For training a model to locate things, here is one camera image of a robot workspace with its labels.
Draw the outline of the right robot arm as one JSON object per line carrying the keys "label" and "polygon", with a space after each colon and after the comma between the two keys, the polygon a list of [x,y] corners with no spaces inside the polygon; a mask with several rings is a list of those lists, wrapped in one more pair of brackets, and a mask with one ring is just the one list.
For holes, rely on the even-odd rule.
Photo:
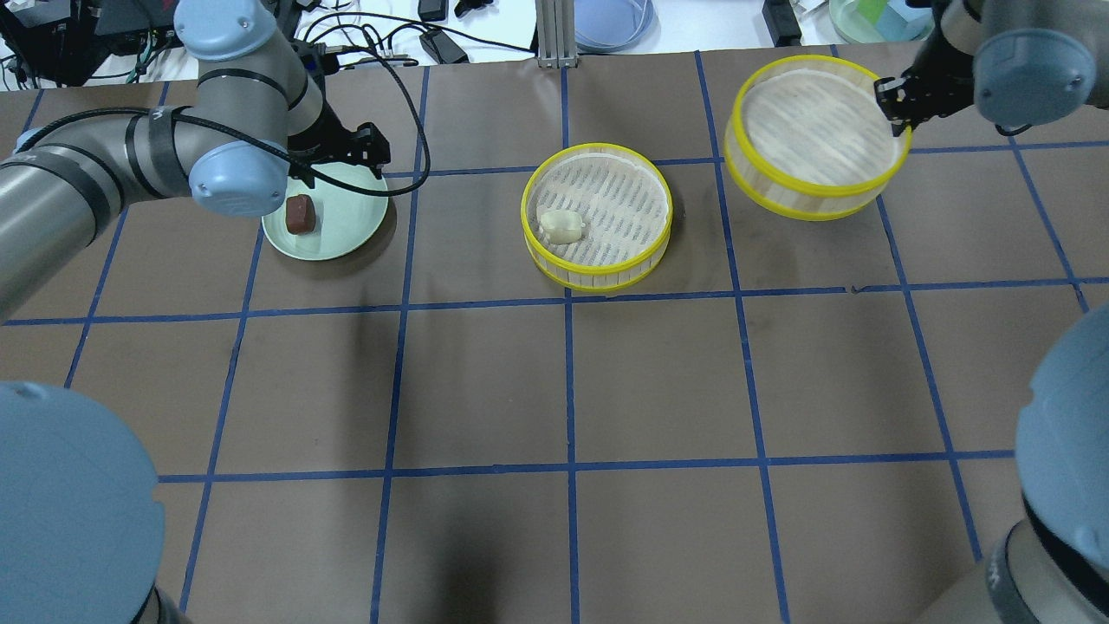
{"label": "right robot arm", "polygon": [[[935,28],[874,93],[892,133],[976,108],[1000,134],[1106,108],[1105,1],[934,1]],[[1022,519],[919,623],[1105,623],[1108,311],[1034,372],[1015,428]]]}

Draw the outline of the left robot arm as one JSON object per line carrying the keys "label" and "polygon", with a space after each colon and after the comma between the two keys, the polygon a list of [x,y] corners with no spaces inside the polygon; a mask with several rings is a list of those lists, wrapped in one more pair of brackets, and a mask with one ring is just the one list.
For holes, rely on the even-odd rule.
{"label": "left robot arm", "polygon": [[[194,198],[237,218],[285,205],[289,180],[380,175],[391,147],[343,126],[301,53],[257,1],[182,1],[199,60],[193,108],[108,108],[26,133],[3,160],[3,318],[135,203]],[[3,382],[4,623],[179,621],[156,586],[164,507],[119,416],[68,388]]]}

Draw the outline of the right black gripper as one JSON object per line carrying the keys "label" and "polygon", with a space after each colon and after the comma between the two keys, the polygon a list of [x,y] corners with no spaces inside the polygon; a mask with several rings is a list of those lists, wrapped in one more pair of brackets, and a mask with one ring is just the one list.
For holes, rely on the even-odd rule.
{"label": "right black gripper", "polygon": [[978,47],[978,28],[954,33],[946,25],[937,25],[909,68],[899,76],[876,80],[872,90],[891,130],[914,130],[932,117],[950,117],[970,108],[973,60]]}

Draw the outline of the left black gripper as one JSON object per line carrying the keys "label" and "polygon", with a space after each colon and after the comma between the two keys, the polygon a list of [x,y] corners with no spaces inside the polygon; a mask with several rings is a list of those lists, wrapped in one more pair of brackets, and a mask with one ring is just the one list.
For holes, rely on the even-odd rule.
{"label": "left black gripper", "polygon": [[288,154],[294,160],[289,178],[305,183],[308,188],[318,181],[335,188],[353,188],[353,183],[315,166],[340,163],[372,173],[375,181],[383,182],[383,167],[391,162],[391,145],[372,122],[353,131],[344,127],[333,108],[325,104],[308,127],[289,134]]}

